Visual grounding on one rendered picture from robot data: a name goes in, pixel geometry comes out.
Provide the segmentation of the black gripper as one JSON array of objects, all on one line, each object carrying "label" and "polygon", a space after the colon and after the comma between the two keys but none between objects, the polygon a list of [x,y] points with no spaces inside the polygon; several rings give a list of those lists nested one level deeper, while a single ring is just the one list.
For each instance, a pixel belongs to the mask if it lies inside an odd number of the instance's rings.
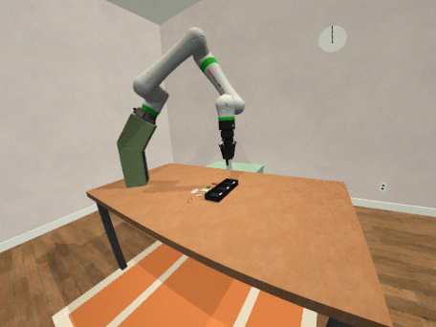
[{"label": "black gripper", "polygon": [[[231,137],[231,138],[228,138]],[[223,159],[226,160],[226,168],[227,170],[232,170],[232,162],[231,160],[234,157],[235,145],[236,142],[233,140],[234,132],[233,131],[221,131],[222,142],[219,143]],[[232,152],[231,152],[232,151]]]}]

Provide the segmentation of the black rack of bins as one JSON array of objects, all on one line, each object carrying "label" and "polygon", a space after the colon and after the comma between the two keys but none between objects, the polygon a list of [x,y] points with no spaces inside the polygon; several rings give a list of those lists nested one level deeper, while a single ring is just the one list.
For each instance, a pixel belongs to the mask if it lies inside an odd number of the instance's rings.
[{"label": "black rack of bins", "polygon": [[205,200],[219,203],[238,186],[238,180],[225,179],[223,182],[205,193]]}]

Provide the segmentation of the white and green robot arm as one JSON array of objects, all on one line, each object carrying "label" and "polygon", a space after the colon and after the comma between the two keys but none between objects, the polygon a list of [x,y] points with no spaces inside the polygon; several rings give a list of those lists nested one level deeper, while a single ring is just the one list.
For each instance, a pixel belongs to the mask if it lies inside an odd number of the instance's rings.
[{"label": "white and green robot arm", "polygon": [[[209,51],[204,32],[199,28],[187,30],[166,54],[134,79],[133,89],[137,95],[144,98],[144,102],[142,108],[134,107],[133,113],[142,120],[155,125],[156,121],[154,123],[154,120],[161,113],[169,97],[167,91],[160,84],[192,55],[201,71],[221,95],[216,100],[219,130],[234,130],[234,110],[235,115],[241,114],[245,109],[245,102],[229,84],[214,56]],[[136,111],[140,112],[137,113]]]}]

